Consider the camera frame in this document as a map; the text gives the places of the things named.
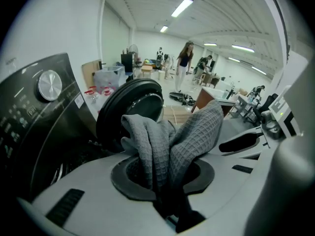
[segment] ceiling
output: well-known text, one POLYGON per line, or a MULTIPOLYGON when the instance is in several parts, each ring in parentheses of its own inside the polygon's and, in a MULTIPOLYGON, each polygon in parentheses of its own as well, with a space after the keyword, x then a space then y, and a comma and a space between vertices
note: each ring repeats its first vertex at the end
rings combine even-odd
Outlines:
POLYGON ((159 32, 169 26, 170 34, 207 47, 225 57, 244 60, 272 78, 283 67, 276 24, 265 0, 194 0, 177 18, 171 14, 183 0, 124 0, 136 23, 137 30, 159 32), (250 53, 231 45, 255 50, 250 53))

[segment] person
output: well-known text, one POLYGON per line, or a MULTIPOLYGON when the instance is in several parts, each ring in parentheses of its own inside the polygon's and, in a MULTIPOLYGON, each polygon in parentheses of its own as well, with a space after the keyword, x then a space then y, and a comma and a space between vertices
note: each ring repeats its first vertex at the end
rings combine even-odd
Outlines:
POLYGON ((160 60, 161 62, 162 62, 162 60, 163 60, 162 47, 160 47, 159 50, 157 51, 157 60, 160 60))
POLYGON ((181 92, 181 84, 184 81, 186 72, 189 71, 193 57, 193 43, 188 41, 179 53, 176 67, 175 91, 181 92))
POLYGON ((172 67, 173 65, 173 61, 172 61, 172 57, 169 54, 165 54, 164 55, 164 71, 165 71, 165 79, 168 79, 168 75, 169 75, 169 69, 172 67))
POLYGON ((198 65, 197 65, 197 71, 196 71, 196 75, 195 75, 195 79, 200 79, 202 73, 204 71, 207 71, 207 64, 211 64, 211 60, 212 60, 212 56, 209 55, 206 58, 202 58, 198 65))
POLYGON ((260 93, 262 90, 265 90, 264 85, 253 88, 252 91, 247 95, 247 97, 250 99, 250 102, 256 99, 257 96, 259 97, 259 101, 260 101, 261 100, 260 93))

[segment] cardboard box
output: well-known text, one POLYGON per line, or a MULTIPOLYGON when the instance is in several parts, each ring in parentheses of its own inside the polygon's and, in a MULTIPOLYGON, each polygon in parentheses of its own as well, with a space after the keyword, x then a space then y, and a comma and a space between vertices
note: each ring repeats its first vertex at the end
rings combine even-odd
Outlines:
POLYGON ((88 63, 85 63, 82 65, 82 73, 85 80, 85 83, 87 85, 87 88, 95 86, 94 79, 93 79, 93 73, 96 71, 99 71, 99 62, 101 60, 95 60, 88 63))
POLYGON ((243 96, 247 96, 247 91, 245 91, 244 89, 240 88, 238 91, 239 94, 243 95, 243 96))

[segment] black top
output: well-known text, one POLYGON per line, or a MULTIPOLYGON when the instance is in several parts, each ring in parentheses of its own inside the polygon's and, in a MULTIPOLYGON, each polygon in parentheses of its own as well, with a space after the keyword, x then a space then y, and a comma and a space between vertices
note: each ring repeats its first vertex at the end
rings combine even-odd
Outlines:
POLYGON ((180 62, 180 66, 186 67, 188 62, 190 60, 190 57, 187 55, 187 53, 185 53, 185 56, 182 58, 181 62, 180 62))
POLYGON ((262 90, 262 86, 258 86, 254 88, 254 92, 255 92, 254 95, 257 96, 258 94, 260 94, 261 90, 262 90))
POLYGON ((207 66, 208 59, 207 59, 207 58, 203 58, 203 59, 199 62, 198 67, 199 67, 200 69, 202 69, 202 70, 204 70, 204 67, 203 67, 203 65, 202 65, 203 62, 205 62, 205 65, 207 66))
POLYGON ((157 51, 157 59, 162 60, 163 59, 163 52, 161 50, 157 51))

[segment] chair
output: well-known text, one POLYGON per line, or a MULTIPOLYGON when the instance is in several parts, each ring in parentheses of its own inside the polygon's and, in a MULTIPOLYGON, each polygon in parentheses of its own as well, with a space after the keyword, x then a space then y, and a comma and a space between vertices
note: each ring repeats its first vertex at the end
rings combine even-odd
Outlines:
POLYGON ((273 95, 269 95, 264 105, 262 105, 259 109, 254 107, 252 110, 257 117, 256 124, 260 124, 261 122, 261 113, 269 110, 269 106, 277 99, 278 95, 274 93, 273 95))
POLYGON ((216 88, 217 83, 219 82, 220 78, 213 78, 210 82, 210 84, 214 85, 214 89, 216 88))

